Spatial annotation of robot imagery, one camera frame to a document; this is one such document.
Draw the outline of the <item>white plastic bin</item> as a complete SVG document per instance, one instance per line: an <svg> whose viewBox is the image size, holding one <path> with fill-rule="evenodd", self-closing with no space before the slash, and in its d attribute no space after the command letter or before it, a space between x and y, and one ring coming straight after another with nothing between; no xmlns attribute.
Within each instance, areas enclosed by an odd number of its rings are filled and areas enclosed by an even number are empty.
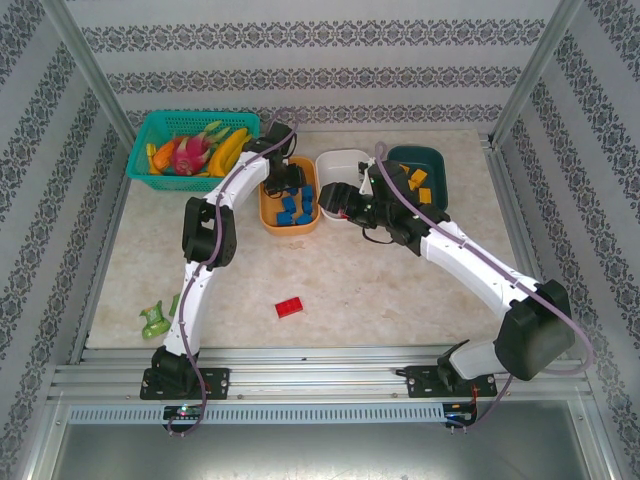
<svg viewBox="0 0 640 480"><path fill-rule="evenodd" d="M316 161L317 191L331 183L346 183L355 187L360 193L366 174L360 172L360 165L369 167L374 159L366 152L358 149L331 150L320 154Z"/></svg>

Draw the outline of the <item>yellow toy banana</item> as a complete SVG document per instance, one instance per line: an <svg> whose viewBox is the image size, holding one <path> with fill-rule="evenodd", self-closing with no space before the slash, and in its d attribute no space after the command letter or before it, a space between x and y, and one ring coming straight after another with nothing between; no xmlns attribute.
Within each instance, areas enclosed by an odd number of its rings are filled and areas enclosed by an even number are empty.
<svg viewBox="0 0 640 480"><path fill-rule="evenodd" d="M225 175L223 169L224 162L229 158L247 134L247 128L236 130L216 148L209 160L207 168L207 172L211 177L223 177Z"/></svg>
<svg viewBox="0 0 640 480"><path fill-rule="evenodd" d="M224 173L226 176L231 169L233 168L233 166L235 165L235 163L237 162L237 160L240 157L240 154L243 151L243 147L244 145L252 138L251 135L247 135L241 142L240 144L237 146L237 148L233 151L233 153L229 156L229 158L224 162L223 164L223 169L224 169Z"/></svg>

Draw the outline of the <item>orange plastic bin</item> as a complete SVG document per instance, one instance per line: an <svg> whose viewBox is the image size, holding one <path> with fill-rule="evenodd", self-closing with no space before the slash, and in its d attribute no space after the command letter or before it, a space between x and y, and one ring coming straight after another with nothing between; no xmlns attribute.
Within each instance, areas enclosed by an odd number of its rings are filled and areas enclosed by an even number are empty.
<svg viewBox="0 0 640 480"><path fill-rule="evenodd" d="M277 222L277 214L284 211L284 205L282 203L283 198L289 198L288 193L284 193L282 196L275 195L269 197L265 192L263 186L259 187L259 213L260 220L264 229L274 236L299 236L311 233L317 226L320 218L320 207L317 203L319 195L318 187L316 186L316 168L314 162L304 156L294 155L289 159L290 164L298 165L305 174L306 184L312 188L313 199L311 201L311 220L306 224L297 224L296 221L300 215L304 214L302 207L302 193L298 191L298 194L293 196L296 204L296 212L292 215L292 225L279 225Z"/></svg>

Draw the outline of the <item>dark teal plastic bin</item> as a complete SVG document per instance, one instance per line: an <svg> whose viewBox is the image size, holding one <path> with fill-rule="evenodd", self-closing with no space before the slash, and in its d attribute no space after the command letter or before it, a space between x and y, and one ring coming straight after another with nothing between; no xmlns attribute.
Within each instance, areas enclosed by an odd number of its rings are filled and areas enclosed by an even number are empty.
<svg viewBox="0 0 640 480"><path fill-rule="evenodd" d="M415 145L399 145L387 154L389 161L407 166L411 172L416 169L426 173L421 188L430 190L431 202L445 211L448 207L448 191L444 158L440 152L431 147Z"/></svg>

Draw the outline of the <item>teal plastic basket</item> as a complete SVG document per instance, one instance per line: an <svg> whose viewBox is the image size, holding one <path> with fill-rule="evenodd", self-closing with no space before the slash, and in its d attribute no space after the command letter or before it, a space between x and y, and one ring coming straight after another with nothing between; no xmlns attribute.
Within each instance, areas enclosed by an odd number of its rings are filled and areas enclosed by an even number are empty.
<svg viewBox="0 0 640 480"><path fill-rule="evenodd" d="M148 144L161 147L174 138L196 135L207 125L217 121L220 121L220 125L213 130L214 133L229 128L222 137L223 140L242 128L246 128L248 133L254 136L260 130L259 117L249 112L151 111L142 122L129 155L126 167L128 177L132 180L139 180L152 189L160 191L208 192L213 190L220 183L220 178L177 176L172 169L169 169L167 174L151 174L146 147Z"/></svg>

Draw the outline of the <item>pink toy dragon fruit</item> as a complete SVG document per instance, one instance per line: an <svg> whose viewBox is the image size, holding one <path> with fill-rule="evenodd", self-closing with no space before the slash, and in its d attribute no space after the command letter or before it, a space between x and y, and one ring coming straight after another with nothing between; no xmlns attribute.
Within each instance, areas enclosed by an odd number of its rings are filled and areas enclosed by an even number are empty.
<svg viewBox="0 0 640 480"><path fill-rule="evenodd" d="M176 138L171 155L173 172L179 176L201 173L212 152L229 131L229 127L222 127L220 121L215 121L196 135Z"/></svg>

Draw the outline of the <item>orange toy fruit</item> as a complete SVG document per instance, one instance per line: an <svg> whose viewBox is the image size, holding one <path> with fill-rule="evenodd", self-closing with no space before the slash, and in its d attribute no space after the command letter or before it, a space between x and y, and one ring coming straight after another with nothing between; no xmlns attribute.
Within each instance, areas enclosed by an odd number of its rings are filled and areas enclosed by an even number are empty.
<svg viewBox="0 0 640 480"><path fill-rule="evenodd" d="M174 148L175 143L171 140L158 148L153 154L152 163L158 171L163 172L169 168Z"/></svg>

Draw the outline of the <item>long red lego brick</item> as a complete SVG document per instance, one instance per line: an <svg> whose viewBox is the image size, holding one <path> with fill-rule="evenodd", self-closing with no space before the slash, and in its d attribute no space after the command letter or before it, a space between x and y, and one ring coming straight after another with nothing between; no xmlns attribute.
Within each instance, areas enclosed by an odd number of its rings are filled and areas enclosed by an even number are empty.
<svg viewBox="0 0 640 480"><path fill-rule="evenodd" d="M279 319L300 313L304 310L303 303L298 296L278 302L274 307Z"/></svg>

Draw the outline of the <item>green toy pieces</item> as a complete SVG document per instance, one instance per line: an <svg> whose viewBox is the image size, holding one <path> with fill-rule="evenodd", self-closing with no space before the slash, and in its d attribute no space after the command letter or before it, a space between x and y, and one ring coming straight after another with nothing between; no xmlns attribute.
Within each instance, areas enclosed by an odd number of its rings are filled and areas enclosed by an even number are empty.
<svg viewBox="0 0 640 480"><path fill-rule="evenodd" d="M162 301L158 300L154 305L143 309L140 314L145 320L141 336L143 340L150 340L159 337L171 328L171 322L164 316Z"/></svg>

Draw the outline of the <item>aluminium side rail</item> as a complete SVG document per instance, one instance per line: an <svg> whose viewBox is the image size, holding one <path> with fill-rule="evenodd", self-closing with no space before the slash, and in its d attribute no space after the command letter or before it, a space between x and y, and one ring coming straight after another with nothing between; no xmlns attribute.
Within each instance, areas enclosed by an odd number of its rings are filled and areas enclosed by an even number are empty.
<svg viewBox="0 0 640 480"><path fill-rule="evenodd" d="M505 223L515 263L520 272L542 280L543 273L539 268L539 262L536 260L525 219L501 152L490 142L489 135L480 134L479 140Z"/></svg>
<svg viewBox="0 0 640 480"><path fill-rule="evenodd" d="M104 279L108 270L109 261L116 240L119 224L129 192L130 179L126 174L127 160L120 172L120 184L114 195L108 222L101 237L102 243L96 255L96 262L90 279L89 288L80 311L80 317L74 336L72 337L70 350L66 359L67 364L78 364L82 359L85 344L92 326L95 312L99 303Z"/></svg>

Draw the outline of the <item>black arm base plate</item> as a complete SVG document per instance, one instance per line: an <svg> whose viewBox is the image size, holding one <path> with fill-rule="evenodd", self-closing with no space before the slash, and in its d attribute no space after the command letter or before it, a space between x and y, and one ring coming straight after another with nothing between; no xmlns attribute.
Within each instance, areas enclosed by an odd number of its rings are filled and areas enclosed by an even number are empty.
<svg viewBox="0 0 640 480"><path fill-rule="evenodd" d="M226 400L230 384L230 371L226 368L201 368L204 390L208 400ZM152 368L143 374L140 398L142 400L198 400L202 399L199 377L193 369L181 373L161 373Z"/></svg>
<svg viewBox="0 0 640 480"><path fill-rule="evenodd" d="M436 365L406 366L395 374L405 380L410 398L453 398L497 396L495 380L490 375L465 380L455 371Z"/></svg>

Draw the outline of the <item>aluminium frame rail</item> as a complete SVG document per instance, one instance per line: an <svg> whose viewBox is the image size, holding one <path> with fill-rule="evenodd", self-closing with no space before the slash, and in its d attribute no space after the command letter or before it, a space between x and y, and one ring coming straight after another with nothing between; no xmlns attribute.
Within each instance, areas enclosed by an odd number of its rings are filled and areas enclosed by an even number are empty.
<svg viewBox="0 0 640 480"><path fill-rule="evenodd" d="M230 371L231 403L407 402L397 370L432 365L446 346L204 348L199 363ZM139 402L150 349L88 349L78 363L55 368L50 403Z"/></svg>

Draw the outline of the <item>aluminium frame post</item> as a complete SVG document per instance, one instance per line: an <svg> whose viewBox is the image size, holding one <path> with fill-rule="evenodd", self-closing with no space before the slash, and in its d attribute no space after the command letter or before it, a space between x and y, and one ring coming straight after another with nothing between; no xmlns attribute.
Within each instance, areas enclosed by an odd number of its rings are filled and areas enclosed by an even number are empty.
<svg viewBox="0 0 640 480"><path fill-rule="evenodd" d="M494 129L487 136L489 149L495 149L504 142L582 2L583 0L559 0Z"/></svg>
<svg viewBox="0 0 640 480"><path fill-rule="evenodd" d="M120 140L125 148L131 151L136 138L135 131L66 1L40 0L40 2Z"/></svg>

